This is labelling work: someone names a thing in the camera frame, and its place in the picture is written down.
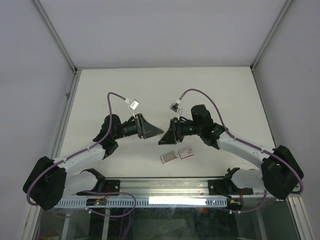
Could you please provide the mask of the red white staple box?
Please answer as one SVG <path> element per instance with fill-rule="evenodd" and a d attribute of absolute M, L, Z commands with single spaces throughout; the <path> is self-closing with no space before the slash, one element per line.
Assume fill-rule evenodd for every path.
<path fill-rule="evenodd" d="M 186 158 L 194 156 L 194 152 L 191 148 L 179 150 L 178 154 L 181 159 L 186 159 Z"/>

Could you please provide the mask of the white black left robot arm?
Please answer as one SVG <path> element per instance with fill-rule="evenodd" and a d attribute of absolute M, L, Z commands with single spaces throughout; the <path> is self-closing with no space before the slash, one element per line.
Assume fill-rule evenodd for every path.
<path fill-rule="evenodd" d="M 22 187 L 27 201 L 48 211 L 70 195 L 84 191 L 96 195 L 102 193 L 104 176 L 87 166 L 111 156 L 119 146 L 118 139 L 136 135 L 145 140 L 163 132 L 141 113 L 125 122 L 121 122 L 116 114 L 107 115 L 99 134 L 83 149 L 54 159 L 43 156 L 36 162 Z"/>

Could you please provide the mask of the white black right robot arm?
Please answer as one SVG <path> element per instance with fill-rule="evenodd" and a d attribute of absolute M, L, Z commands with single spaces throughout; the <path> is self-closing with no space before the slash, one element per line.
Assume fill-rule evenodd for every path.
<path fill-rule="evenodd" d="M 254 169 L 229 169 L 223 179 L 226 192 L 234 194 L 244 188 L 261 189 L 284 200 L 301 184 L 304 173 L 287 147 L 272 148 L 237 138 L 223 125 L 214 122 L 203 104 L 193 106 L 191 116 L 191 119 L 172 118 L 158 144 L 175 145 L 186 136 L 197 135 L 207 146 L 232 153 L 255 166 Z"/>

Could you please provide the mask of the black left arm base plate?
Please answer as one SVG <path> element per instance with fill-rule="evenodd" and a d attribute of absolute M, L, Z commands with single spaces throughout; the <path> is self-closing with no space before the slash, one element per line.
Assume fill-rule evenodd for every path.
<path fill-rule="evenodd" d="M 107 193 L 117 193 L 119 195 L 121 181 L 119 179 L 102 179 L 98 180 L 95 187 L 91 190 L 77 192 L 77 196 L 93 196 L 93 195 L 103 195 Z"/>

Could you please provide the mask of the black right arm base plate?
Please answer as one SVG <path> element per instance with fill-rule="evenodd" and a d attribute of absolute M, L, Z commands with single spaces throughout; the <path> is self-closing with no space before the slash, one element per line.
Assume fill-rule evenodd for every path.
<path fill-rule="evenodd" d="M 253 195 L 252 188 L 238 188 L 232 182 L 223 179 L 209 179 L 207 181 L 209 195 L 222 195 L 222 196 L 242 196 Z"/>

